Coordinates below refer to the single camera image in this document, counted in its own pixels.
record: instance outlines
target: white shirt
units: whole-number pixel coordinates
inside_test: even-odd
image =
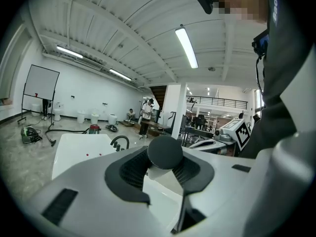
[[[143,106],[143,109],[142,109],[144,112],[148,112],[148,114],[146,113],[143,113],[142,117],[143,119],[150,119],[151,118],[151,112],[153,110],[153,108],[148,105],[147,103]]]

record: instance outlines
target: black joystick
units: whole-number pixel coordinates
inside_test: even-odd
[[[148,158],[160,169],[174,169],[183,158],[180,143],[170,136],[156,137],[148,146]]]

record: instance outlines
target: fluorescent light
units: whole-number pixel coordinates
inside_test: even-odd
[[[79,57],[79,58],[81,58],[81,59],[83,58],[83,56],[82,56],[81,54],[78,54],[78,53],[76,53],[76,52],[73,52],[73,51],[71,51],[71,50],[69,50],[69,49],[65,49],[65,48],[63,48],[63,47],[61,47],[61,46],[57,46],[57,49],[58,49],[58,50],[61,50],[61,51],[63,51],[63,52],[72,54],[72,55],[74,55],[74,56],[76,56],[76,57]]]
[[[128,80],[128,81],[132,81],[131,78],[128,78],[128,77],[126,77],[125,75],[122,75],[121,73],[119,73],[119,72],[117,72],[117,71],[115,71],[115,70],[113,70],[113,69],[110,69],[110,72],[112,72],[112,73],[114,73],[114,74],[117,74],[119,77],[122,77],[122,78],[124,78],[124,79],[126,79],[126,80]]]
[[[186,29],[184,27],[176,29],[176,35],[178,36],[178,39],[182,44],[182,47],[187,55],[191,68],[196,69],[198,67],[198,62],[196,59],[196,55],[194,54]]]

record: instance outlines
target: whiteboard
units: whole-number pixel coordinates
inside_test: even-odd
[[[26,79],[24,94],[53,100],[59,72],[32,65]]]

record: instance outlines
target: staircase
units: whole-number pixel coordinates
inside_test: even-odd
[[[152,93],[155,96],[155,98],[160,106],[160,109],[162,110],[164,96],[166,94],[167,86],[150,87],[150,89],[152,90]]]

